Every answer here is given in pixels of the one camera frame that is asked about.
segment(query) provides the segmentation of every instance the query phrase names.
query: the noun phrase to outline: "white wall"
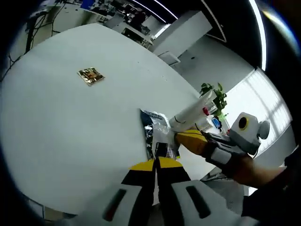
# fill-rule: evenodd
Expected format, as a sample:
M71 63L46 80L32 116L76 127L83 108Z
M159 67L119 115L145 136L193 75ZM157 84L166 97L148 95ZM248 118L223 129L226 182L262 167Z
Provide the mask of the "white wall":
M151 35L155 35L165 24L161 23L155 17L150 16L142 23L142 25L149 28Z
M99 17L98 14L84 11L79 5L66 4L55 19L54 30L63 32L81 26L83 23L95 23Z
M270 146L264 153L255 158L255 162L260 166L269 168L279 167L285 157L296 147L293 128L289 126L287 130Z
M254 68L232 50L204 36L180 57L175 70L197 91L201 85L221 83L228 92Z
M201 11L189 11L155 39L150 50L156 55L170 51L179 57L211 28Z

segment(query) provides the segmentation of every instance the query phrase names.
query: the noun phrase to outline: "small snack packet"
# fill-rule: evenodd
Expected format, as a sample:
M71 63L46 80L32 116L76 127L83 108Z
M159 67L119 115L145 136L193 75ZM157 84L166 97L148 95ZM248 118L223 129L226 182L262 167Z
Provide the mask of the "small snack packet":
M95 82L101 81L105 78L93 67L81 70L78 74L88 86L92 86Z

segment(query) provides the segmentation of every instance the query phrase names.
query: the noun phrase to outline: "window blinds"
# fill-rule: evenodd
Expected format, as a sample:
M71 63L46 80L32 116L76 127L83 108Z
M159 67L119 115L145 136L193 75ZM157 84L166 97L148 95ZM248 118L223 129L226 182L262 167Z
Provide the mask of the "window blinds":
M261 69L244 78L227 93L227 105L223 113L231 127L241 112L270 122L269 136L261 140L258 155L263 153L290 125L292 117L278 90Z

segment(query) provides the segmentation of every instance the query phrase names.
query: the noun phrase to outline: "potted plant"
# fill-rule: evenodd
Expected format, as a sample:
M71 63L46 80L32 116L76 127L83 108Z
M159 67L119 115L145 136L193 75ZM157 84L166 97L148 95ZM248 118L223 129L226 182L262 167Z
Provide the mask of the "potted plant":
M217 110L213 113L215 116L219 116L222 113L222 109L224 109L227 105L227 101L225 101L227 94L222 92L222 85L220 83L217 83L217 85L219 89L214 89L214 86L209 83L203 83L201 86L202 89L199 92L200 95L203 96L205 93L213 89L216 94L216 98L213 100L213 102L217 107Z

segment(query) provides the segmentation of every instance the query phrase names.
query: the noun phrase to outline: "cable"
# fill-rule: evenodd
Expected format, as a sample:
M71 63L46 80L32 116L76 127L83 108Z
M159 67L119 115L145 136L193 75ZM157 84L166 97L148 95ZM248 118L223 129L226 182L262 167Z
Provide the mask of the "cable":
M52 24L51 24L51 37L53 36L53 25L55 23L55 18L57 17L57 15L62 11L62 9L65 7L65 5L67 4L67 1L63 4L63 6L60 8L60 10L57 12L57 14L55 15L55 17L53 18Z
M257 156L257 154L258 154L258 149L257 149L257 151L256 151L256 153L255 153L255 155L253 155L253 159Z
M9 70L12 68L12 66L14 66L14 64L19 60L19 59L21 59L21 57L22 56L19 56L18 58L17 58L17 60L15 60L15 61L10 61L9 62L9 68L5 71L5 73L3 74L3 76L2 76L2 78L1 78L1 80L0 80L0 82L2 82L3 80L4 80L4 78L6 77L6 75L7 75L7 73L9 72Z
M40 25L43 24L45 18L46 18L46 15L44 15L43 18L40 19L40 21L42 21L42 22L40 23ZM38 27L37 30L36 30L36 32L35 32L35 33L33 34L33 36L32 36L32 46L31 46L31 49L32 49L32 47L33 47L34 37L36 36L36 34L38 33L38 31L39 31L39 29L40 29L41 27L42 27L42 26Z
M55 9L55 7L57 6L58 3L59 3L59 1L58 1L57 3L55 3L55 5L50 9L50 11L49 11L46 15L44 15L44 16L37 22L37 24L39 24L39 23L41 22L40 25L34 27L34 29L37 29L37 30L36 30L36 32L34 33L34 35L32 36L32 46L31 46L31 48L33 47L34 37L35 37L36 34L38 33L39 29L40 29L41 27L44 27L44 26L46 26L46 25L49 25L49 24L53 24L53 23L54 23L54 19L55 19L55 17L57 16L57 14L58 14L60 11L56 14L56 16L54 17L54 19L53 19L52 22L49 22L49 23L47 23L47 24L43 24L43 22L44 22L46 16L47 16L48 14L50 14L52 10Z
M9 57L10 61L13 62L13 63L17 62L17 60L18 60L18 58L17 58L17 60L13 60L13 59L11 58L10 54L8 55L8 57Z

